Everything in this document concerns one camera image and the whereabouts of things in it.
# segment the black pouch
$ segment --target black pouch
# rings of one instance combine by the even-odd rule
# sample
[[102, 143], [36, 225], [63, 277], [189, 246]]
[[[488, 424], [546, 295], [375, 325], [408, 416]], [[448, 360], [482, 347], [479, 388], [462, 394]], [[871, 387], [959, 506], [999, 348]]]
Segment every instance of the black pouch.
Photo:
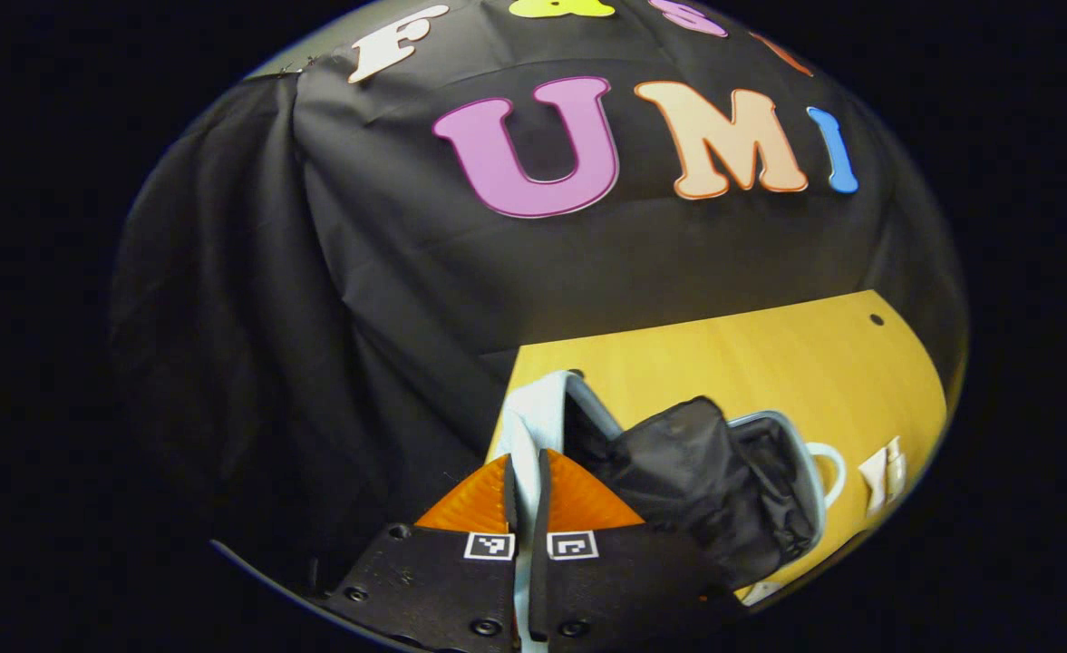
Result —
[[732, 590], [797, 560], [823, 536], [823, 483], [782, 414], [728, 423], [700, 396], [609, 439], [570, 397], [564, 409], [564, 453], [648, 523], [691, 533]]

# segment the yellow table surface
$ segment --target yellow table surface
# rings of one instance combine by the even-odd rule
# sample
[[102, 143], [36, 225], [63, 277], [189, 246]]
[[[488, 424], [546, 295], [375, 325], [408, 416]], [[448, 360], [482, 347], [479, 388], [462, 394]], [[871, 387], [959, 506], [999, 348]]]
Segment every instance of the yellow table surface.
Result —
[[[882, 325], [872, 321], [873, 314]], [[911, 487], [934, 453], [947, 410], [920, 339], [874, 290], [522, 347], [509, 392], [570, 368], [586, 375], [623, 428], [707, 396], [728, 419], [778, 410], [805, 441], [830, 444], [843, 455], [847, 482], [828, 509], [823, 539], [769, 576], [779, 584], [806, 574], [883, 516], [865, 516], [871, 491], [859, 465], [898, 435]], [[824, 487], [831, 487], [834, 468], [816, 460]]]

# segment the foam letter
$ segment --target foam letter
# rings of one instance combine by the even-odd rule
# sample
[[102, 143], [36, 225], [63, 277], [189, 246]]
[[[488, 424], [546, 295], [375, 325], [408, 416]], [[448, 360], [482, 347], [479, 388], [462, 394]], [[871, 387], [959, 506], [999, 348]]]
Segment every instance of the foam letter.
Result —
[[654, 102], [670, 127], [683, 170], [682, 177], [674, 181], [679, 196], [717, 197], [731, 187], [724, 175], [714, 169], [712, 149], [740, 189], [749, 190], [754, 184], [757, 156], [763, 160], [758, 181], [764, 189], [783, 193], [807, 189], [807, 175], [795, 162], [791, 143], [786, 143], [775, 115], [775, 102], [768, 96], [744, 87], [736, 90], [731, 96], [732, 120], [728, 120], [685, 83], [638, 83], [634, 94]]
[[539, 102], [558, 108], [577, 166], [557, 181], [529, 178], [516, 160], [505, 129], [513, 111], [508, 99], [481, 99], [443, 115], [432, 132], [451, 141], [473, 190], [485, 206], [512, 218], [566, 214], [599, 202], [618, 180], [618, 152], [606, 122], [602, 95], [609, 82], [575, 77], [542, 83]]
[[612, 16], [612, 7], [600, 0], [516, 0], [509, 5], [509, 13], [522, 18], [552, 18], [576, 14], [578, 16]]
[[423, 9], [412, 16], [394, 21], [391, 26], [380, 28], [353, 43], [352, 48], [360, 49], [360, 59], [355, 71], [347, 78], [348, 83], [360, 82], [385, 67], [403, 62], [416, 51], [416, 48], [412, 45], [401, 48], [400, 42], [420, 41], [429, 33], [430, 23], [425, 18], [434, 18], [446, 13], [449, 13], [447, 5], [435, 4], [433, 7]]
[[798, 71], [801, 71], [801, 74], [807, 75], [807, 77], [815, 77], [815, 74], [812, 74], [811, 70], [807, 69], [807, 67], [803, 66], [802, 63], [795, 61], [795, 58], [792, 58], [790, 53], [786, 53], [786, 50], [779, 48], [779, 46], [775, 45], [775, 43], [770, 43], [766, 38], [760, 36], [760, 34], [753, 32], [750, 34], [754, 38], [762, 41], [762, 43], [764, 43], [764, 45], [766, 45], [774, 53], [778, 54], [783, 62], [786, 62], [786, 65], [790, 65], [791, 67], [793, 67]]
[[831, 177], [828, 181], [831, 182], [832, 189], [841, 193], [855, 193], [859, 190], [859, 181], [856, 180], [856, 173], [851, 171], [851, 160], [847, 158], [847, 145], [844, 145], [843, 136], [840, 133], [840, 121], [815, 107], [807, 107], [807, 115], [819, 125], [823, 141], [827, 143], [827, 154], [831, 157]]
[[674, 25], [682, 26], [695, 32], [710, 33], [713, 36], [727, 36], [727, 30], [713, 23], [706, 14], [698, 9], [687, 7], [686, 4], [671, 3], [670, 0], [650, 0], [655, 9], [662, 11], [662, 15], [669, 18]]

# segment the pink letter u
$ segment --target pink letter u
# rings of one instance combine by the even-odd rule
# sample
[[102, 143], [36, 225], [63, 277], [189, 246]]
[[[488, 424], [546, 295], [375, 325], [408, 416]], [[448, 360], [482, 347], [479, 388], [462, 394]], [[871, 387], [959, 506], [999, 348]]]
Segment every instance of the pink letter u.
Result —
[[516, 160], [505, 129], [513, 103], [504, 98], [464, 105], [432, 125], [432, 132], [453, 144], [464, 174], [485, 206], [512, 218], [567, 214], [599, 202], [618, 180], [618, 152], [609, 133], [602, 95], [609, 82], [574, 77], [542, 83], [534, 91], [539, 102], [561, 112], [577, 166], [557, 181], [529, 178]]

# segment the cup handle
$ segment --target cup handle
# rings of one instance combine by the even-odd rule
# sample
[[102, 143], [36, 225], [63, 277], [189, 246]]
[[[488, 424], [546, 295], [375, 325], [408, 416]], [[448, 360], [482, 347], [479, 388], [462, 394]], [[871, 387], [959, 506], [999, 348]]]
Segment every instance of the cup handle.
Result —
[[807, 451], [812, 456], [828, 458], [834, 463], [834, 483], [828, 490], [827, 496], [823, 497], [823, 504], [831, 508], [834, 500], [840, 498], [840, 493], [843, 492], [843, 484], [847, 482], [847, 464], [843, 462], [843, 456], [840, 453], [840, 450], [829, 444], [807, 443]]

